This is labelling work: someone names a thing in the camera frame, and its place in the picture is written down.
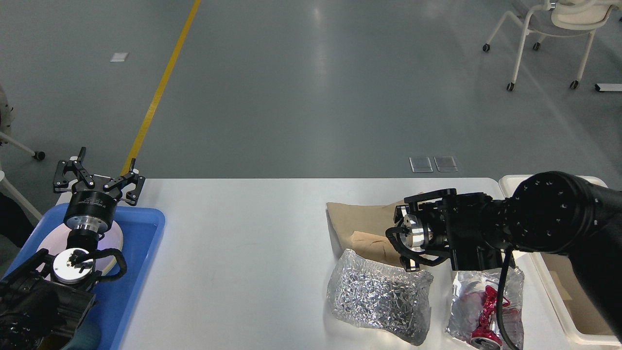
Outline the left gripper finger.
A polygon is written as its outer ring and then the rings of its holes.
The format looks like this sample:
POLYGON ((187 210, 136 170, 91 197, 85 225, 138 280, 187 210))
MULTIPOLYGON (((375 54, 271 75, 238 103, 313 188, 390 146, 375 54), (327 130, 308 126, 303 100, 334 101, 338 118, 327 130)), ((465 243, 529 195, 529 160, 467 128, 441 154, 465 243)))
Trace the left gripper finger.
POLYGON ((81 147, 75 160, 60 160, 56 165, 53 177, 53 192, 63 193, 69 191, 69 180, 66 175, 74 175, 76 182, 85 186, 89 190, 95 190, 95 180, 93 176, 84 168, 82 161, 86 157, 86 147, 81 147))
POLYGON ((132 158, 129 170, 116 178, 112 178, 103 185, 104 193, 107 193, 115 201, 126 202, 130 206, 137 206, 146 177, 141 175, 135 167, 136 158, 132 158))

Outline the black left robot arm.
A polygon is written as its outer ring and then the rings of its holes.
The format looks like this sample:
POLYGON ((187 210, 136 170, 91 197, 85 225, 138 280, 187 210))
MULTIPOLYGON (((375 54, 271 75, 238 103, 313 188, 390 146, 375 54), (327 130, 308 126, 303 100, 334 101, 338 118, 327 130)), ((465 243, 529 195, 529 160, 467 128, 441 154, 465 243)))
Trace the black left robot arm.
POLYGON ((138 203, 146 178, 133 158, 116 177, 91 175, 83 165, 86 148, 74 160, 59 161, 54 193, 71 193, 64 225, 65 249, 41 248, 1 280, 1 348, 35 350, 45 337, 71 339, 95 306, 93 289, 127 273, 120 248, 100 248, 120 202, 138 203))

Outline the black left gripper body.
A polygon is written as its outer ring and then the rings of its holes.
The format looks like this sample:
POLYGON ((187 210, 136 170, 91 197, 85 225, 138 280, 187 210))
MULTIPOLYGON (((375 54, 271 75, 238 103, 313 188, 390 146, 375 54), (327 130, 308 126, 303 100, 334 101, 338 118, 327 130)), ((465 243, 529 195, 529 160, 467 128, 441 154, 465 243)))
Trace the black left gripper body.
POLYGON ((82 184, 76 185, 77 189, 64 189, 71 193, 64 224, 71 230, 87 226, 92 231, 109 231, 122 190, 114 188, 106 192, 102 186, 89 189, 82 184))

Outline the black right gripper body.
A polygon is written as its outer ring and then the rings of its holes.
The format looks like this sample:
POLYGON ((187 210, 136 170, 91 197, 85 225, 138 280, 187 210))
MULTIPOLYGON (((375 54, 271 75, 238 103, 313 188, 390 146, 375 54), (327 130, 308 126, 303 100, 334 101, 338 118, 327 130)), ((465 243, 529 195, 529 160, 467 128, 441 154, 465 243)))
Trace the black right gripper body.
POLYGON ((431 232, 423 227, 408 205, 398 205, 394 213, 394 249, 398 261, 406 272, 418 272, 420 266, 437 266, 438 259, 424 257, 424 244, 431 239, 431 232))

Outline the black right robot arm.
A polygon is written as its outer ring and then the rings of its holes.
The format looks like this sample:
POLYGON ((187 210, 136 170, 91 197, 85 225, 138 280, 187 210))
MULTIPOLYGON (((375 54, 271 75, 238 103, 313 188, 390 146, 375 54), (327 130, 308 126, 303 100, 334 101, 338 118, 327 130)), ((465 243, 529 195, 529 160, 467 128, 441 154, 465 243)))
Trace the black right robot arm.
POLYGON ((514 350, 501 318, 512 253, 567 256, 578 283, 620 338, 621 210, 620 191, 550 171, 528 177, 503 200, 454 188, 406 197, 386 237, 407 272, 444 261, 456 272, 501 268, 493 305, 501 335, 514 350))

